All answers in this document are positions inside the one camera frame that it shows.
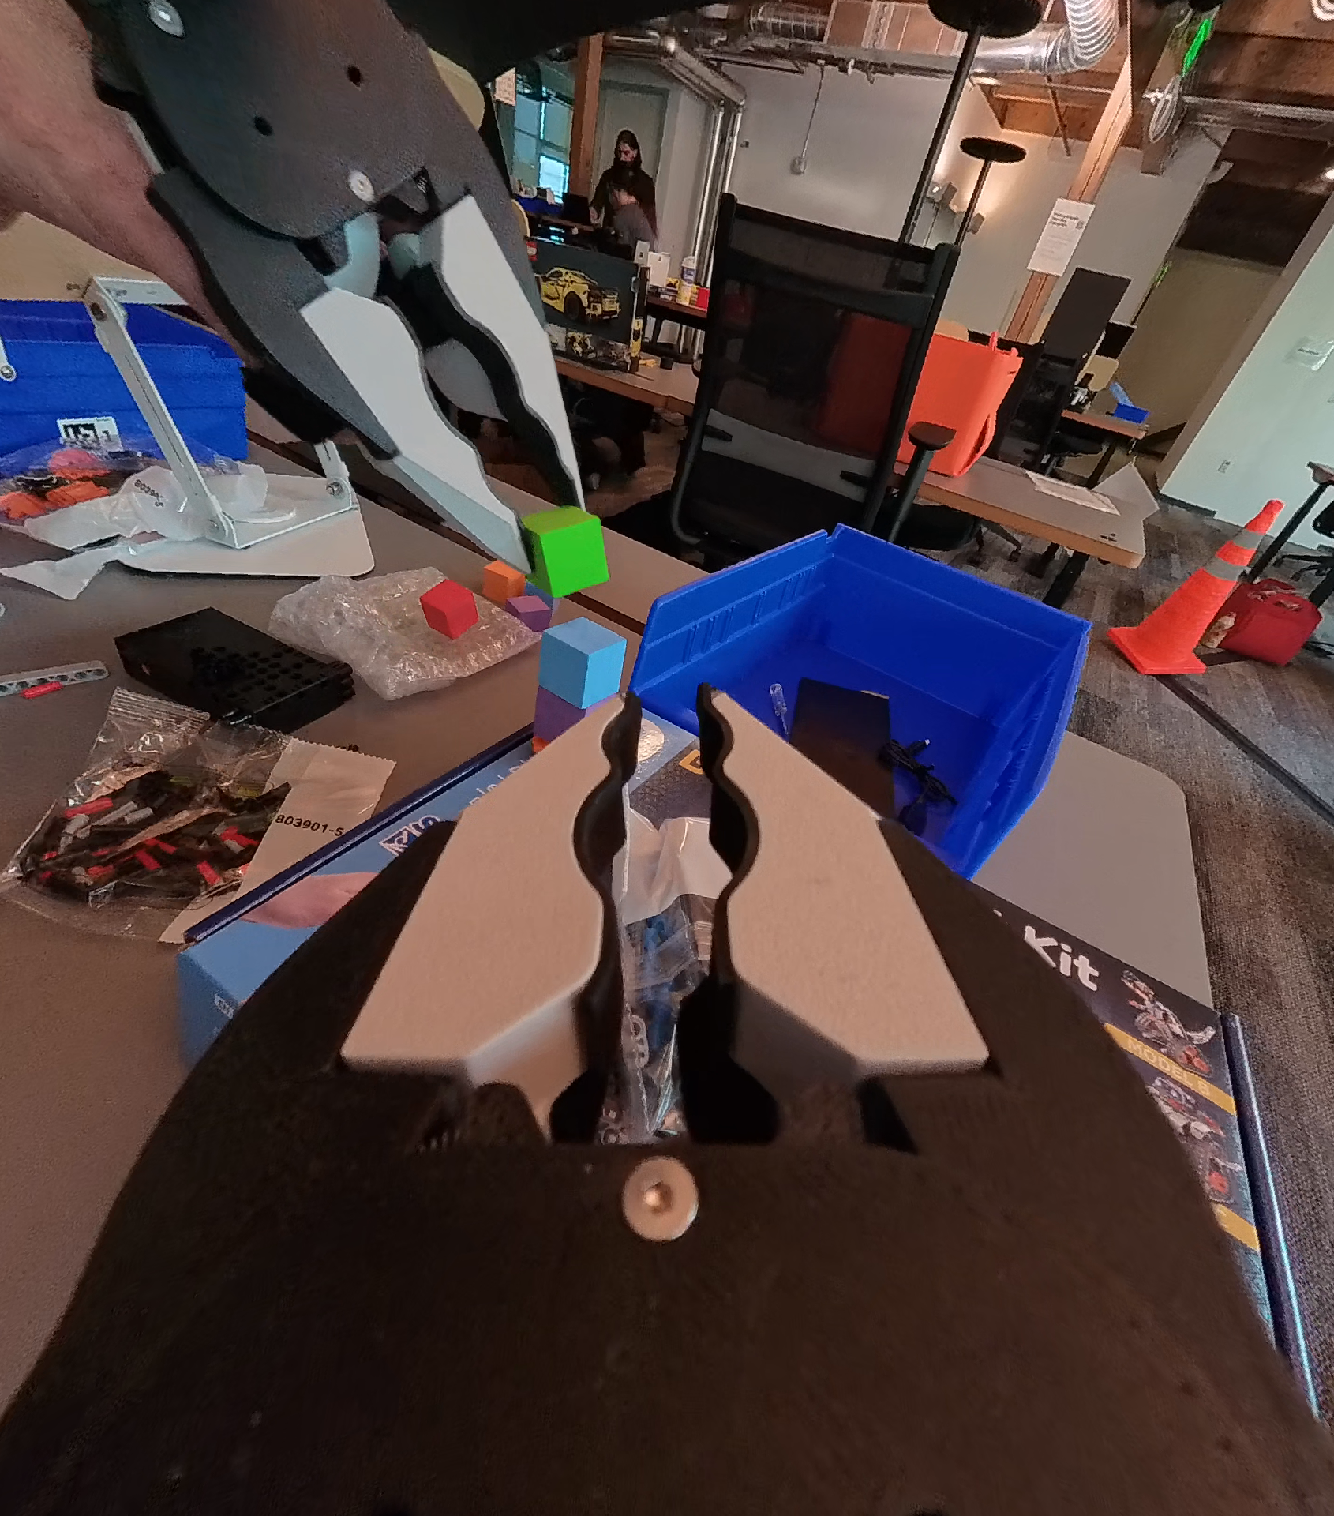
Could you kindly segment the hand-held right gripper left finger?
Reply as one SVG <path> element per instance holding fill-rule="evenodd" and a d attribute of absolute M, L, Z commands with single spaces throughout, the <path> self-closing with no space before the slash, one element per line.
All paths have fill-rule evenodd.
<path fill-rule="evenodd" d="M 467 805 L 345 1034 L 347 1066 L 513 1086 L 547 1135 L 595 1138 L 622 1050 L 639 728 L 634 695 L 606 696 Z"/>

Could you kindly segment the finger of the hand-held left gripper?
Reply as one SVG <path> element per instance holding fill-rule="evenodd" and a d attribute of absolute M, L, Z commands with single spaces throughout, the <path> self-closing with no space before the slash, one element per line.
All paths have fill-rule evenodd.
<path fill-rule="evenodd" d="M 405 314 L 407 232 L 383 245 L 374 218 L 353 218 L 342 232 L 344 264 L 300 316 L 369 415 L 367 425 L 353 422 L 353 428 L 383 474 L 421 494 L 467 540 L 494 559 L 530 567 L 521 518 L 491 486 L 479 455 L 448 420 L 445 398 L 424 371 Z M 494 235 L 519 270 L 524 240 Z"/>
<path fill-rule="evenodd" d="M 582 483 L 555 358 L 527 257 L 511 265 L 473 196 L 404 234 L 404 313 L 434 388 L 503 423 L 554 502 Z"/>

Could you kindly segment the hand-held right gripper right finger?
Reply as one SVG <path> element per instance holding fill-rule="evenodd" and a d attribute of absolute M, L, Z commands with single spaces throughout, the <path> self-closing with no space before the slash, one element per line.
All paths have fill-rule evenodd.
<path fill-rule="evenodd" d="M 696 717 L 726 880 L 677 1022 L 688 1137 L 910 1142 L 888 1082 L 988 1060 L 904 876 L 922 846 L 729 692 L 699 685 Z"/>

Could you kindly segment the green wooden cube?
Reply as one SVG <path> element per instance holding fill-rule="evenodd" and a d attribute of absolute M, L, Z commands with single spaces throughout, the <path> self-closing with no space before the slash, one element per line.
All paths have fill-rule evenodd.
<path fill-rule="evenodd" d="M 546 597 L 569 597 L 606 584 L 611 572 L 601 521 L 577 505 L 525 513 L 521 538 L 530 579 Z"/>

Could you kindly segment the blue plastic storage bin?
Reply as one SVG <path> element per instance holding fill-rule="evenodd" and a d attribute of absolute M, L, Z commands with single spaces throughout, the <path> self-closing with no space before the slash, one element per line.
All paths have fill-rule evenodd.
<path fill-rule="evenodd" d="M 629 690 L 697 729 L 697 692 L 729 693 L 776 737 L 802 677 L 885 695 L 901 821 L 972 878 L 1056 763 L 1090 628 L 1035 598 L 839 526 L 658 597 Z"/>

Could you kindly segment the long wooden desk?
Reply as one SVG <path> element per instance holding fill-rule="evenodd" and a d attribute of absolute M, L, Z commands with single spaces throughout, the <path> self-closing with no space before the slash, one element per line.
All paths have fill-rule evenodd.
<path fill-rule="evenodd" d="M 581 362 L 563 352 L 554 352 L 552 358 L 560 377 L 582 387 L 601 390 L 682 418 L 693 414 L 699 379 L 689 363 L 675 362 L 671 368 L 656 365 L 639 371 L 626 371 Z"/>

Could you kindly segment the person's left hand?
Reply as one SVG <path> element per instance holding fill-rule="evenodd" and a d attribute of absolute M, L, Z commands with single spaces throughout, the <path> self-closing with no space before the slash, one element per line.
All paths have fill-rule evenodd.
<path fill-rule="evenodd" d="M 165 283 L 224 333 L 150 180 L 127 118 L 93 88 L 71 5 L 0 1 L 0 234 L 20 215 L 44 221 Z"/>

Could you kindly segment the yellow car picture box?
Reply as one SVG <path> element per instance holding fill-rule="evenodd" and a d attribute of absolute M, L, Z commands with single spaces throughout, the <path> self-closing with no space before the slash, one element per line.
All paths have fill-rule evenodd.
<path fill-rule="evenodd" d="M 629 369 L 639 357 L 645 309 L 639 265 L 546 238 L 533 240 L 530 254 L 552 352 L 601 369 Z"/>

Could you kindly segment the clear bag with white flap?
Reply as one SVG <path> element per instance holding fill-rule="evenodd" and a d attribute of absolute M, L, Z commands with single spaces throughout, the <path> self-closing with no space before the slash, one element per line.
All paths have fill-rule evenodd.
<path fill-rule="evenodd" d="M 729 876 L 704 818 L 655 826 L 625 812 L 615 886 L 623 1014 L 596 1127 L 603 1145 L 645 1145 L 686 1131 L 678 1014 L 708 973 L 715 902 Z"/>

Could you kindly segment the dark blue cardboard kit box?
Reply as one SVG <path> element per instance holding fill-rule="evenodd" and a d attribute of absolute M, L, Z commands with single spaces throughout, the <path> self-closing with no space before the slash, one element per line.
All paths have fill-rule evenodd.
<path fill-rule="evenodd" d="M 184 1060 L 194 1064 L 265 979 L 377 872 L 432 826 L 454 821 L 528 755 L 528 729 L 513 731 L 187 927 L 176 960 Z M 707 819 L 694 737 L 645 718 L 629 793 L 655 826 Z M 1275 1345 L 1308 1405 L 1319 1409 L 1245 1028 L 1236 1014 L 1212 1007 L 1182 793 L 1070 733 L 1035 804 L 977 884 L 1133 1060 L 1231 1236 Z"/>

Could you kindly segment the flat black rectangular panel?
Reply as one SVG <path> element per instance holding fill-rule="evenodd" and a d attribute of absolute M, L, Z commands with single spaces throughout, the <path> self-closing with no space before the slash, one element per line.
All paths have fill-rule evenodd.
<path fill-rule="evenodd" d="M 802 677 L 789 744 L 880 818 L 895 816 L 896 788 L 885 748 L 890 701 L 880 692 Z"/>

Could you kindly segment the clear bubble wrap sheet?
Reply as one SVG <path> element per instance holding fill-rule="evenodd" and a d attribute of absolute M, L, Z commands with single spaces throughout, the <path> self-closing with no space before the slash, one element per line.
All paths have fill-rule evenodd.
<path fill-rule="evenodd" d="M 388 703 L 443 690 L 539 644 L 541 633 L 473 592 L 478 627 L 456 641 L 431 632 L 418 597 L 442 578 L 449 579 L 432 567 L 372 578 L 323 576 L 277 598 L 266 632 L 347 665 Z"/>

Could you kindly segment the black office chair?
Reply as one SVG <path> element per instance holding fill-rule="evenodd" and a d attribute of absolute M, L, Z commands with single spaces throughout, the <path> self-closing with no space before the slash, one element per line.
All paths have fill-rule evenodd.
<path fill-rule="evenodd" d="M 694 407 L 667 504 L 710 570 L 850 526 L 955 553 L 977 516 L 920 502 L 942 444 L 901 445 L 959 253 L 803 221 L 723 194 Z"/>

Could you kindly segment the black perforated plastic block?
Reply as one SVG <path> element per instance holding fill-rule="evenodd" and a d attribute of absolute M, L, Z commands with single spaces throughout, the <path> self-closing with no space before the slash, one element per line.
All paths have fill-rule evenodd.
<path fill-rule="evenodd" d="M 228 726 L 290 734 L 355 693 L 347 663 L 304 652 L 213 608 L 123 633 L 113 646 L 131 679 Z"/>

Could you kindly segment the clear bag of orange gears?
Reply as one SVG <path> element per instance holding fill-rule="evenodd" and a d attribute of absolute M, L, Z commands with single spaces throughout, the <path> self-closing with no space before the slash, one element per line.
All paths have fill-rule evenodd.
<path fill-rule="evenodd" d="M 206 515 L 153 442 L 36 444 L 0 456 L 0 529 L 77 551 L 110 540 L 197 540 Z"/>

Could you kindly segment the blue bin with printed tag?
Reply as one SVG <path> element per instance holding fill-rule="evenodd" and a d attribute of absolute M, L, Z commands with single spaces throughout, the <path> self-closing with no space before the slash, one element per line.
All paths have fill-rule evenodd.
<path fill-rule="evenodd" d="M 246 393 L 235 350 L 172 313 L 126 308 L 126 328 L 184 440 L 247 458 Z M 110 429 L 146 439 L 124 380 L 77 302 L 0 300 L 0 456 Z"/>

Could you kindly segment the orange fabric item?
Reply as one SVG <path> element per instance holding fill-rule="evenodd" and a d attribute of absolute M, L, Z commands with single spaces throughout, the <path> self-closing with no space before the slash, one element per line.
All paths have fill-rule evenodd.
<path fill-rule="evenodd" d="M 909 330 L 863 313 L 847 313 L 832 355 L 830 388 L 816 428 L 832 444 L 874 455 L 882 444 L 893 392 L 901 376 Z M 997 344 L 936 333 L 929 338 L 907 426 L 926 423 L 952 431 L 929 471 L 964 475 L 994 440 L 997 414 L 1023 357 Z"/>

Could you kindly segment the orange traffic cone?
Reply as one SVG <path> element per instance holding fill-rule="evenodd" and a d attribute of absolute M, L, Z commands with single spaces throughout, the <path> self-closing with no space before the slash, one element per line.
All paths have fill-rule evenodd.
<path fill-rule="evenodd" d="M 1109 627 L 1106 636 L 1111 647 L 1141 674 L 1203 674 L 1206 665 L 1196 655 L 1198 644 L 1256 557 L 1281 510 L 1283 501 L 1267 501 L 1233 538 L 1138 624 Z"/>

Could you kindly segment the light wooden side table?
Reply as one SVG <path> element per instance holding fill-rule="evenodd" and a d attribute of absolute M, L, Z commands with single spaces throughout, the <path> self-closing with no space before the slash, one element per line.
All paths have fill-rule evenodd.
<path fill-rule="evenodd" d="M 1065 562 L 1042 594 L 1042 602 L 1057 609 L 1068 605 L 1092 561 L 1139 567 L 1146 556 L 1146 526 L 1161 504 L 1133 464 L 1087 486 L 1094 491 L 1094 505 L 1111 508 L 1040 493 L 1024 472 L 1021 466 L 988 458 L 959 475 L 928 471 L 918 483 L 918 501 L 1043 540 L 1065 553 Z"/>

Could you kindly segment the black floor lamp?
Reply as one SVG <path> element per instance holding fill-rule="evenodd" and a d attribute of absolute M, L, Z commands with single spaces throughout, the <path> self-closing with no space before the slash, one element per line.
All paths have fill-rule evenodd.
<path fill-rule="evenodd" d="M 1027 152 L 1012 140 L 989 136 L 967 136 L 959 140 L 959 153 L 975 161 L 978 167 L 953 237 L 953 248 L 958 256 L 978 219 L 980 196 L 991 169 L 997 166 L 1016 166 L 1026 158 Z"/>
<path fill-rule="evenodd" d="M 928 1 L 926 6 L 937 24 L 959 31 L 963 41 L 898 232 L 898 242 L 903 245 L 912 242 L 923 200 L 936 178 L 942 147 L 977 68 L 982 44 L 985 41 L 988 44 L 1013 43 L 1032 33 L 1045 9 L 1042 1 Z"/>

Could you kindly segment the red bag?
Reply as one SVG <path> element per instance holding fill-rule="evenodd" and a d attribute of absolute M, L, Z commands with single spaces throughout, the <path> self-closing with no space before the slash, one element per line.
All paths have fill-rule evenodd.
<path fill-rule="evenodd" d="M 1313 639 L 1323 609 L 1286 581 L 1240 581 L 1225 600 L 1229 625 L 1221 654 L 1240 655 L 1270 668 L 1285 668 Z"/>

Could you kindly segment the white paper notice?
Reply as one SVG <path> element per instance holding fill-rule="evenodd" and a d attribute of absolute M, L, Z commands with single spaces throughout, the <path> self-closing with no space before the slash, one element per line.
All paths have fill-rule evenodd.
<path fill-rule="evenodd" d="M 1057 197 L 1035 238 L 1026 264 L 1027 272 L 1060 278 L 1068 270 L 1094 212 L 1094 200 Z"/>

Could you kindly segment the silver ventilation duct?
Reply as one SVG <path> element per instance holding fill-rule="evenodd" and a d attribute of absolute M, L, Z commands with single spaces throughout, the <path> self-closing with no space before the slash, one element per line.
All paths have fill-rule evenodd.
<path fill-rule="evenodd" d="M 1062 1 L 1062 20 L 1038 25 L 1012 39 L 978 44 L 975 65 L 985 73 L 1071 74 L 1098 66 L 1116 46 L 1117 1 Z"/>

